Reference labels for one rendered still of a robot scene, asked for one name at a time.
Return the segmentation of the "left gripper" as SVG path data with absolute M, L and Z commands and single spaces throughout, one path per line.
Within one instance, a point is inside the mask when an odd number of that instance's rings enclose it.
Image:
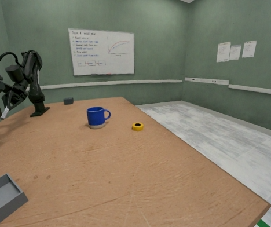
M 4 108 L 7 106 L 7 108 L 11 110 L 22 103 L 28 96 L 28 93 L 25 92 L 25 88 L 22 85 L 15 84 L 13 87 L 6 83 L 4 83 L 4 85 L 5 89 L 3 92 L 5 94 L 2 96 Z M 13 106 L 10 106 L 10 103 L 13 104 Z

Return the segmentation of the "blue mug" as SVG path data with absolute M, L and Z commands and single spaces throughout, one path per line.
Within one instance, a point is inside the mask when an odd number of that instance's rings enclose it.
M 105 118 L 104 112 L 109 110 L 104 109 L 103 107 L 91 107 L 86 110 L 88 124 L 91 129 L 100 129 L 105 126 L 105 120 L 109 119 L 111 113 L 109 112 L 109 116 Z

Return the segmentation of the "grey metal cylinder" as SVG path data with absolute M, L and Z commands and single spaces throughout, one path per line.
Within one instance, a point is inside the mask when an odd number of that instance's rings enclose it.
M 3 111 L 2 116 L 0 117 L 0 119 L 1 119 L 1 120 L 4 120 L 4 119 L 6 118 L 8 112 L 9 112 L 9 109 L 8 109 L 7 106 L 6 106 L 6 108 L 5 108 L 5 110 Z

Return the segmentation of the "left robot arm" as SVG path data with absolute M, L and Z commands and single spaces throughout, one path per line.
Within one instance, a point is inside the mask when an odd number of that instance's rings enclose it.
M 20 67 L 19 64 L 17 65 L 10 65 L 5 70 L 8 73 L 11 81 L 15 82 L 15 84 L 19 84 L 20 86 L 24 86 L 25 90 L 30 84 L 30 88 L 28 91 L 28 98 L 31 103 L 34 103 L 35 112 L 30 115 L 30 117 L 36 117 L 43 115 L 50 107 L 44 106 L 45 96 L 41 92 L 41 88 L 39 85 L 39 70 L 42 66 L 42 59 L 39 56 L 37 51 L 33 51 L 31 53 L 21 52 L 23 57 L 22 66 Z M 26 57 L 27 55 L 27 57 Z M 24 62 L 24 60 L 26 61 Z M 33 75 L 32 75 L 33 74 Z

